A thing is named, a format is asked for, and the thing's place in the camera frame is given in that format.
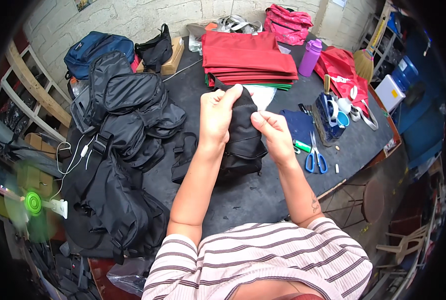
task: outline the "blue backpack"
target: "blue backpack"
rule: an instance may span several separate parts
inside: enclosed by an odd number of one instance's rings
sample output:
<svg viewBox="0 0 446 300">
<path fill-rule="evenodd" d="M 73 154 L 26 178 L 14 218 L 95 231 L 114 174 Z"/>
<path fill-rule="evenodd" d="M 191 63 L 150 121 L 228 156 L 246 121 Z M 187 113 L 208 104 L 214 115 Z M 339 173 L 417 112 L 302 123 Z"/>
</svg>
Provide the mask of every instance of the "blue backpack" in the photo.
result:
<svg viewBox="0 0 446 300">
<path fill-rule="evenodd" d="M 118 50 L 124 53 L 129 63 L 135 60 L 133 42 L 127 37 L 91 31 L 81 41 L 71 46 L 64 57 L 68 68 L 67 79 L 88 79 L 89 66 L 93 60 L 102 54 Z"/>
</svg>

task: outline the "stool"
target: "stool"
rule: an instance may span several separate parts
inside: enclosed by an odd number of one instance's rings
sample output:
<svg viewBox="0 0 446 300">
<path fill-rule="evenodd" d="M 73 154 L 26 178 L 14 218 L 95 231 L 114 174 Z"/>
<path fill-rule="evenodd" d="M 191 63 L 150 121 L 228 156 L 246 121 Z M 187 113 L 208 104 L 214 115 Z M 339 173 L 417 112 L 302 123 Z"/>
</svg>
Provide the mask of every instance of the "stool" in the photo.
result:
<svg viewBox="0 0 446 300">
<path fill-rule="evenodd" d="M 352 200 L 349 202 L 353 202 L 351 206 L 341 207 L 338 209 L 333 210 L 327 210 L 323 213 L 331 213 L 339 210 L 343 210 L 346 208 L 351 208 L 350 213 L 348 214 L 348 217 L 346 218 L 345 223 L 343 224 L 343 227 L 341 229 L 345 229 L 347 227 L 356 225 L 358 223 L 361 223 L 363 221 L 366 221 L 367 223 L 375 223 L 380 219 L 383 213 L 383 208 L 385 206 L 385 196 L 383 193 L 382 185 L 376 180 L 376 179 L 370 179 L 366 184 L 343 184 L 343 185 L 352 185 L 352 186 L 364 186 L 363 190 L 363 199 L 355 200 L 352 195 L 350 195 L 344 188 L 343 191 L 351 197 Z M 354 207 L 361 206 L 361 214 L 363 215 L 363 219 L 353 223 L 351 225 L 346 225 L 346 222 L 348 222 L 348 219 L 350 218 L 351 212 L 353 211 Z"/>
</svg>

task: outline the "plastic chair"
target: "plastic chair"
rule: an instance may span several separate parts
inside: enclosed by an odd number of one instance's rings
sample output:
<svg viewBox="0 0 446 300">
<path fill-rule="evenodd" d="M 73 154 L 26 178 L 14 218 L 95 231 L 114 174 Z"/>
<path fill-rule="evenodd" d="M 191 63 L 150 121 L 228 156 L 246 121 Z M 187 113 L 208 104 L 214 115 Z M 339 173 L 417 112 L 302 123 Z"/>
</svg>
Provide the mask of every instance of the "plastic chair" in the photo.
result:
<svg viewBox="0 0 446 300">
<path fill-rule="evenodd" d="M 407 236 L 386 232 L 385 234 L 388 236 L 401 238 L 400 244 L 398 246 L 376 245 L 376 249 L 394 253 L 396 256 L 395 257 L 396 264 L 379 265 L 376 267 L 389 268 L 389 267 L 396 267 L 399 264 L 401 264 L 406 255 L 414 251 L 417 251 L 423 246 L 423 242 L 427 235 L 428 228 L 429 225 L 424 225 L 423 227 L 418 228 L 417 230 L 413 231 L 410 235 Z M 413 242 L 416 242 L 417 245 L 408 248 L 408 245 Z"/>
</svg>

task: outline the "blue cup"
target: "blue cup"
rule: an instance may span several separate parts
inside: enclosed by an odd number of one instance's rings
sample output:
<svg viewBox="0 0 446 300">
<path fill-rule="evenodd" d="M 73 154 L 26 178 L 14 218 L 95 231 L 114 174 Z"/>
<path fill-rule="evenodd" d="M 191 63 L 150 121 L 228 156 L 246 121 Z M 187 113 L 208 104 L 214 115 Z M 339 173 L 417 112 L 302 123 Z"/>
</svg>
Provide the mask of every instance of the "blue cup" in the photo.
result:
<svg viewBox="0 0 446 300">
<path fill-rule="evenodd" d="M 340 110 L 338 111 L 338 115 L 336 116 L 336 123 L 338 123 L 338 125 L 346 127 L 350 125 L 350 119 L 348 118 L 346 113 Z"/>
</svg>

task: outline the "green lighter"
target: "green lighter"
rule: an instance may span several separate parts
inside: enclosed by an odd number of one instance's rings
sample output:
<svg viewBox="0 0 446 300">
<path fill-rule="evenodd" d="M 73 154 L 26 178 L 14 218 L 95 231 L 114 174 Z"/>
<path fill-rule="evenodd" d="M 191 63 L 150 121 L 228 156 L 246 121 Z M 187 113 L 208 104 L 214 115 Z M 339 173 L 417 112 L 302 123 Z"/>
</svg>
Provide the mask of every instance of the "green lighter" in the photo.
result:
<svg viewBox="0 0 446 300">
<path fill-rule="evenodd" d="M 305 152 L 308 152 L 308 153 L 311 152 L 311 146 L 308 146 L 307 144 L 302 143 L 302 142 L 300 142 L 300 141 L 298 141 L 298 140 L 293 140 L 293 145 L 294 145 L 296 148 L 299 148 L 299 149 L 301 149 L 301 150 L 303 150 L 303 151 L 305 151 Z"/>
</svg>

